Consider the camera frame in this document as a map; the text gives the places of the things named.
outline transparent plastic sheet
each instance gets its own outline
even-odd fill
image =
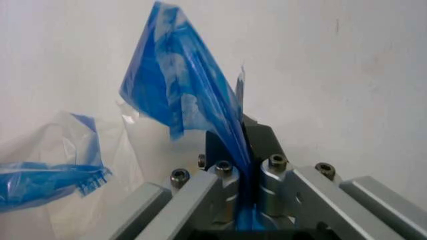
[[[242,99],[233,93],[181,9],[157,1],[136,46],[120,95],[138,112],[168,126],[172,139],[181,137],[184,130],[216,133],[243,173],[242,198],[250,202],[251,162],[241,127],[243,81],[240,83]]]
[[[67,188],[73,191],[66,196],[39,199],[37,204],[27,203],[21,205],[20,210],[0,213],[0,239],[76,239],[93,228],[107,209],[116,207],[144,182],[122,122],[89,118],[92,126],[96,125],[94,132],[75,116],[65,112],[58,114],[52,122],[4,146],[0,159],[8,164],[17,159],[39,161],[36,163],[44,162],[51,168],[84,162],[96,166],[102,159],[99,168],[112,172],[106,179],[108,182],[82,186],[94,180],[103,181],[95,175]],[[97,153],[91,154],[89,152],[94,149],[89,143],[95,142],[97,144],[92,146],[97,145]],[[87,190],[92,187],[96,188],[88,194]]]
[[[0,155],[0,212],[35,207],[107,182],[93,118],[61,112]]]
[[[175,169],[185,168],[190,174],[198,170],[197,157],[205,151],[204,132],[190,131],[171,141],[167,126],[138,113],[125,102],[119,108],[145,181],[162,186]]]

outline blue plastic bag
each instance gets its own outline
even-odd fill
[[[0,151],[0,212],[35,207],[107,182],[93,118],[61,112]]]
[[[243,77],[239,79],[243,91]],[[241,127],[242,99],[181,9],[155,2],[127,69],[120,95],[137,111],[184,130],[209,130],[227,146],[235,165],[250,179],[250,159]]]

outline plastic bag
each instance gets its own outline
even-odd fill
[[[75,190],[71,194],[47,204],[0,213],[0,239],[78,239],[97,224],[103,213],[110,208],[116,208],[117,204],[144,182],[123,123],[95,119],[94,125],[99,144],[97,152],[102,159],[103,167],[112,172],[107,178],[108,182],[84,197],[78,187],[72,187]],[[24,161],[29,159],[41,161],[41,158],[33,157],[37,154],[29,157],[30,152],[39,152],[49,165],[58,165],[65,160],[65,157],[61,156],[66,156],[64,139],[73,140],[75,143],[79,142],[77,140],[80,140],[80,143],[89,143],[93,142],[94,136],[94,132],[88,131],[87,127],[82,126],[73,115],[60,113],[52,122],[30,135],[9,143],[4,149],[8,153],[19,153]],[[76,151],[76,154],[87,156],[84,154],[88,153],[85,150],[87,148],[80,146],[77,144],[76,149],[80,151]],[[6,153],[0,151],[0,156],[0,159],[4,160]],[[81,163],[80,160],[84,157],[73,159]],[[93,163],[96,163],[98,157],[92,159]]]
[[[93,192],[107,182],[93,118],[62,112],[0,151],[0,212]]]
[[[167,125],[172,139],[191,129],[216,133],[249,183],[242,106],[179,7],[154,3],[120,95],[140,113]]]

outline screw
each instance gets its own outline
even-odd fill
[[[206,155],[199,154],[197,159],[197,166],[200,170],[205,170],[206,168]]]
[[[314,167],[317,171],[327,177],[329,180],[333,181],[335,177],[335,167],[326,162],[319,162]]]
[[[232,171],[233,165],[229,161],[221,160],[215,163],[215,173],[220,177],[228,177]]]
[[[190,173],[184,168],[175,169],[170,174],[170,184],[177,189],[182,188],[189,179]]]
[[[272,154],[268,158],[268,167],[278,172],[284,171],[287,163],[288,159],[282,154]]]

